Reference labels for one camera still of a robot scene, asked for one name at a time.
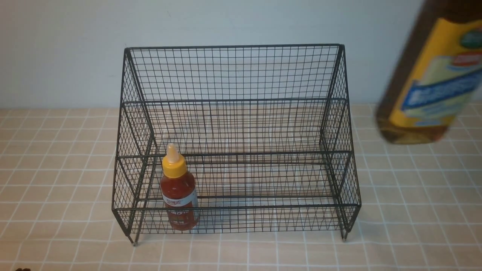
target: bottle label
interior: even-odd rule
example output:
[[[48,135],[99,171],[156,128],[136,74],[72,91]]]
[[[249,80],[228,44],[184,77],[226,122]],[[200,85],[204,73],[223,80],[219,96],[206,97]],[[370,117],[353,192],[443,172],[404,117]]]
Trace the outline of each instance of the bottle label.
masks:
[[[199,219],[199,211],[185,210],[184,208],[198,207],[198,194],[196,188],[187,197],[171,199],[162,194],[166,207],[179,208],[176,211],[167,211],[169,222],[178,226],[187,226]]]
[[[482,20],[439,19],[390,114],[399,127],[450,125],[482,79]]]

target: wire shelf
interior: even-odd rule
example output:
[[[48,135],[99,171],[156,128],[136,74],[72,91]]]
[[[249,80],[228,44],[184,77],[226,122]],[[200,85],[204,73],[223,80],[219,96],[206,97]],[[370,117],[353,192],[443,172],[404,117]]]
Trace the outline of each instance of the wire shelf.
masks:
[[[142,233],[340,230],[361,207],[339,44],[126,48],[112,210]],[[175,143],[200,221],[172,229],[159,181]]]

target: yellow label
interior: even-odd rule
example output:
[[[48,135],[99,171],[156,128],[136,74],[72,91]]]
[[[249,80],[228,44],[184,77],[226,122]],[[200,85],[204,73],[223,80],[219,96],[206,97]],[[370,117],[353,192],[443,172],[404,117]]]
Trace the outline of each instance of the yellow label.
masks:
[[[389,120],[399,127],[449,125],[482,79],[482,20],[437,20]]]

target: black metal wire rack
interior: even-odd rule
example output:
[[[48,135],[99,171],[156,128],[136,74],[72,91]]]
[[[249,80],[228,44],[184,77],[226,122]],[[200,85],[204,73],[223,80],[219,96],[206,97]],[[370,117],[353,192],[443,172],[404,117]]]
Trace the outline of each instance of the black metal wire rack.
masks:
[[[340,44],[126,48],[112,210],[142,233],[340,230],[361,207]],[[175,143],[200,221],[172,229],[159,189]]]

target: green logo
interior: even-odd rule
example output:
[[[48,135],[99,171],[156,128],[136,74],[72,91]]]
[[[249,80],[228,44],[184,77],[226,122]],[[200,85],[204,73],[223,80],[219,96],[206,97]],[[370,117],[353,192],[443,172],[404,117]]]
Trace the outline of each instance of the green logo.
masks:
[[[482,48],[482,31],[480,28],[472,29],[460,39],[460,45],[467,49]]]

